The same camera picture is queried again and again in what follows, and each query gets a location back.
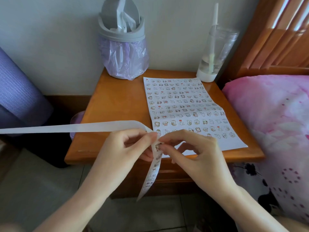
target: wooden nightstand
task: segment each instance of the wooden nightstand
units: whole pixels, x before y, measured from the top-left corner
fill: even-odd
[[[150,78],[195,78],[194,72],[162,71],[148,69],[143,75],[133,81],[111,77],[106,70],[88,104],[82,123],[137,120],[152,129],[148,111],[143,77]],[[216,83],[203,83],[210,97],[221,106],[230,121],[230,124],[248,145],[224,151],[227,162],[258,161],[264,154],[255,139],[238,117]],[[107,132],[77,133],[65,157],[68,164],[91,164],[95,161],[102,147]],[[138,195],[145,180],[150,163],[138,160],[123,183],[114,191],[112,197],[135,197]],[[166,195],[191,193],[197,190],[192,179],[176,164],[171,164],[170,158],[162,159],[158,177],[147,195]]]

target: wooden tabletop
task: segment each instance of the wooden tabletop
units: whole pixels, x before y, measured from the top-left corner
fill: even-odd
[[[152,129],[143,77],[195,78],[195,72],[148,69],[133,81],[111,77],[104,69],[88,104],[82,123],[137,120]],[[247,148],[223,151],[227,162],[258,161],[264,154],[215,82],[203,83],[215,103],[221,106],[231,126]],[[77,133],[66,154],[67,164],[93,163],[108,132]]]

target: crumpled plastic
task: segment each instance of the crumpled plastic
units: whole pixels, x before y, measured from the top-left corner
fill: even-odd
[[[99,50],[107,72],[119,79],[133,80],[149,66],[146,39],[117,42],[99,36]]]

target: trash can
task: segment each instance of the trash can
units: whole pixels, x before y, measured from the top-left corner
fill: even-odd
[[[98,15],[99,50],[107,72],[133,80],[149,66],[144,18],[132,0],[105,0]]]

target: wall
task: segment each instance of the wall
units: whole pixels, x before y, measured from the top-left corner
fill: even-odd
[[[96,16],[104,0],[0,0],[0,47],[44,94],[92,94],[102,72]],[[219,2],[219,24],[245,31],[258,0],[134,0],[150,68],[196,71]]]

